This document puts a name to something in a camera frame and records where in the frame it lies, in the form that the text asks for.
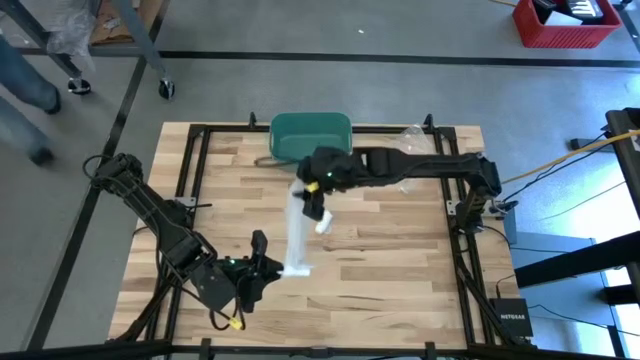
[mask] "cart wheel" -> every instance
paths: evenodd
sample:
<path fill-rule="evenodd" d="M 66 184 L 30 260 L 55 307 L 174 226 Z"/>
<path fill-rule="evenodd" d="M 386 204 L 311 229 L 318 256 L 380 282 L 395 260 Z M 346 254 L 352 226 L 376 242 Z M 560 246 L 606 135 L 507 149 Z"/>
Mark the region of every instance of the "cart wheel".
<path fill-rule="evenodd" d="M 87 80 L 80 80 L 80 87 L 77 85 L 77 80 L 69 80 L 67 83 L 67 89 L 69 92 L 76 95 L 87 95 L 91 92 L 91 84 Z"/>
<path fill-rule="evenodd" d="M 176 86 L 171 80 L 160 80 L 158 92 L 163 99 L 171 100 L 176 92 Z"/>

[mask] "green plastic container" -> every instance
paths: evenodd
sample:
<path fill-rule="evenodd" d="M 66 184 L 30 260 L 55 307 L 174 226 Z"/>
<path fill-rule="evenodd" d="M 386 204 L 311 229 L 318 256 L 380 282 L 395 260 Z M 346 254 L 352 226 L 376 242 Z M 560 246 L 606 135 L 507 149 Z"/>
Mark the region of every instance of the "green plastic container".
<path fill-rule="evenodd" d="M 351 152 L 351 121 L 341 113 L 284 113 L 271 121 L 269 150 L 281 162 L 300 161 L 318 146 Z"/>

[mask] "wooden plank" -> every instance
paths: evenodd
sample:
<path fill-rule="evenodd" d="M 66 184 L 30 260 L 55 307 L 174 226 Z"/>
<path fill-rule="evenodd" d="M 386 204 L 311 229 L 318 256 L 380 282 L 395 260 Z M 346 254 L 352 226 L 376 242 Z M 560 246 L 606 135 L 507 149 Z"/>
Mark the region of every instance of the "wooden plank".
<path fill-rule="evenodd" d="M 189 125 L 163 126 L 149 179 L 163 196 L 172 196 L 175 190 Z M 461 153 L 484 150 L 479 127 L 456 130 Z M 353 141 L 354 146 L 392 146 L 395 138 L 355 134 Z M 284 210 L 294 173 L 253 166 L 253 160 L 268 155 L 267 145 L 264 133 L 212 135 L 200 202 L 213 206 L 198 211 L 195 230 L 222 256 L 248 255 L 252 230 L 262 229 L 269 239 L 269 256 L 284 259 Z M 191 161 L 191 179 L 198 149 L 199 143 Z M 409 194 L 399 189 L 396 184 L 329 197 L 333 231 L 325 236 L 310 234 L 311 276 L 269 285 L 256 311 L 246 315 L 246 331 L 215 331 L 208 311 L 183 296 L 175 343 L 197 345 L 209 337 L 215 338 L 216 345 L 233 346 L 423 348 L 424 342 L 434 341 L 437 348 L 464 348 L 440 183 L 418 179 Z M 499 222 L 489 225 L 503 229 Z M 496 282 L 513 274 L 509 250 L 494 232 L 478 234 L 477 239 L 485 287 L 492 296 Z M 151 297 L 154 249 L 150 232 L 135 236 L 110 337 L 123 332 Z M 504 296 L 518 296 L 514 278 L 500 285 Z M 225 311 L 231 312 L 232 307 L 229 304 Z M 473 300 L 471 307 L 474 330 L 480 335 Z M 166 323 L 167 302 L 163 309 L 159 333 Z"/>

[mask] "plastic wrap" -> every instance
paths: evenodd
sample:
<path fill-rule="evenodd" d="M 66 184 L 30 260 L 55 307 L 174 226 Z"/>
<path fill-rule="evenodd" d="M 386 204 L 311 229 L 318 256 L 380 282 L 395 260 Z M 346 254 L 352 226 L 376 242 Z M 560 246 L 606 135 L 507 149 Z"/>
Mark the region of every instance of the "plastic wrap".
<path fill-rule="evenodd" d="M 304 201 L 293 196 L 295 192 L 302 190 L 304 183 L 296 179 L 287 195 L 287 255 L 284 259 L 283 277 L 311 275 L 311 265 L 307 264 L 305 258 L 312 220 L 302 214 Z"/>
<path fill-rule="evenodd" d="M 80 56 L 92 71 L 95 65 L 89 55 L 89 38 L 96 18 L 87 9 L 70 9 L 59 15 L 51 26 L 52 34 L 47 42 L 47 51 L 55 54 Z"/>
<path fill-rule="evenodd" d="M 426 155 L 429 154 L 433 142 L 424 134 L 422 127 L 418 124 L 414 124 L 403 131 L 398 136 L 394 143 L 394 147 L 402 150 L 403 152 L 411 155 Z M 416 187 L 417 182 L 420 179 L 405 179 L 400 183 L 400 191 L 405 194 L 411 192 Z"/>

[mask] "red crate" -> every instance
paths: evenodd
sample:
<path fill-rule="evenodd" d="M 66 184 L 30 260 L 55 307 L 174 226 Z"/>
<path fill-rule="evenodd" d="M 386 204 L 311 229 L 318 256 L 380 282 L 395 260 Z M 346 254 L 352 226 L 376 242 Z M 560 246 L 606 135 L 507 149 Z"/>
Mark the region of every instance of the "red crate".
<path fill-rule="evenodd" d="M 604 14 L 602 25 L 545 26 L 540 23 L 532 0 L 520 0 L 513 11 L 522 44 L 530 48 L 589 49 L 621 26 L 617 11 L 608 0 L 597 0 Z"/>

